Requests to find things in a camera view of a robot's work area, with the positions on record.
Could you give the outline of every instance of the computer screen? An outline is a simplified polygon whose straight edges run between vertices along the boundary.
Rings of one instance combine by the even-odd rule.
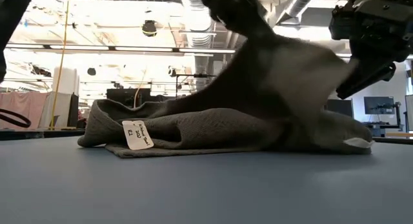
[[[325,105],[325,109],[354,117],[352,100],[329,99]]]
[[[365,114],[395,114],[393,97],[364,97]]]

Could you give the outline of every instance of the desk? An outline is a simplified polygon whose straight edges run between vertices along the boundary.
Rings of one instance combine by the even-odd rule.
[[[0,223],[413,223],[411,146],[119,159],[76,140],[0,142]]]

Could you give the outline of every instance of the ceiling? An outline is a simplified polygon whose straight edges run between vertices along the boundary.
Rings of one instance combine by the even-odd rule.
[[[267,10],[278,5],[280,0],[262,0]],[[190,33],[186,27],[188,16],[182,4],[158,0],[32,0],[20,25],[16,28],[9,43],[62,45],[65,38],[66,5],[69,3],[66,43],[68,45],[97,46],[150,46],[150,47],[188,47]],[[157,35],[147,37],[142,32],[145,20],[156,21]],[[336,52],[344,50],[345,42],[332,42],[326,26],[314,28],[295,28],[280,26],[277,33],[312,39]],[[211,48],[236,48],[243,38],[227,32],[221,23],[213,23],[209,34],[212,35]],[[49,71],[53,76],[59,66],[61,51],[40,52],[37,50],[7,49],[8,85],[10,88],[29,88],[45,91],[52,86],[51,78],[44,82],[25,82],[28,78],[40,78],[31,73],[33,66]],[[214,61],[222,61],[222,54],[206,54],[205,72],[218,72],[213,68]],[[172,92],[175,78],[168,75],[169,68],[179,73],[195,72],[193,54],[113,54],[110,52],[69,52],[65,54],[64,66],[77,69],[81,80],[81,99],[97,99],[105,96],[107,88],[113,88],[111,81],[120,81],[127,87],[138,87],[140,81],[164,83],[153,90]],[[87,74],[89,68],[96,69],[96,76]],[[183,92],[193,92],[195,81],[190,77],[184,83]]]

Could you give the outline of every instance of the table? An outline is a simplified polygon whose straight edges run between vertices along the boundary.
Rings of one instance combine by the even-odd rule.
[[[119,159],[77,137],[0,142],[0,223],[413,223],[413,147]]]

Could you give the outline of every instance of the pipe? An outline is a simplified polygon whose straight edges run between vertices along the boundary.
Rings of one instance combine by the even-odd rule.
[[[312,0],[287,0],[284,4],[284,10],[277,19],[276,25],[294,17],[299,17],[308,8],[311,1]]]
[[[196,32],[211,32],[212,19],[209,9],[201,0],[181,0],[185,9],[186,29]],[[187,34],[188,47],[190,48],[210,48],[212,46],[212,35],[210,34]],[[195,56],[195,73],[205,73],[207,69],[207,57]],[[196,81],[196,88],[201,89],[203,81]]]

